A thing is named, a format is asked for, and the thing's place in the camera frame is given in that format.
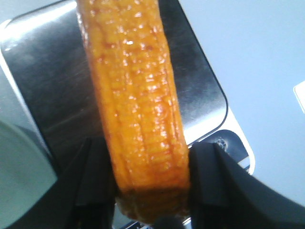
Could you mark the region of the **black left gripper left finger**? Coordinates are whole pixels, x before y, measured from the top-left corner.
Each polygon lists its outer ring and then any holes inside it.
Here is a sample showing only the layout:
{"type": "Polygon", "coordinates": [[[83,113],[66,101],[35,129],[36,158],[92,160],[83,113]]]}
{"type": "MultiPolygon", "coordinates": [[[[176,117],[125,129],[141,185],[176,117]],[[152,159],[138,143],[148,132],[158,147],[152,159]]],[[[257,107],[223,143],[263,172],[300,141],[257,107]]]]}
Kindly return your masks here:
{"type": "Polygon", "coordinates": [[[9,228],[111,229],[115,191],[104,138],[88,138],[51,188],[9,228]]]}

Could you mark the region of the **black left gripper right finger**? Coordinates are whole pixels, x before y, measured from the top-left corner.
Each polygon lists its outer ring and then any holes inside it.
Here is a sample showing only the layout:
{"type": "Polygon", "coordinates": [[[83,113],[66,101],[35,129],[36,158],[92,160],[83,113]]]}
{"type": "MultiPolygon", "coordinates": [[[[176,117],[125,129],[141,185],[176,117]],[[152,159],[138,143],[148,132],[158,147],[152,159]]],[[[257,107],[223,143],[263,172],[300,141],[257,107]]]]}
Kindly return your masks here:
{"type": "Polygon", "coordinates": [[[241,168],[217,144],[190,149],[194,229],[303,229],[305,208],[241,168]]]}

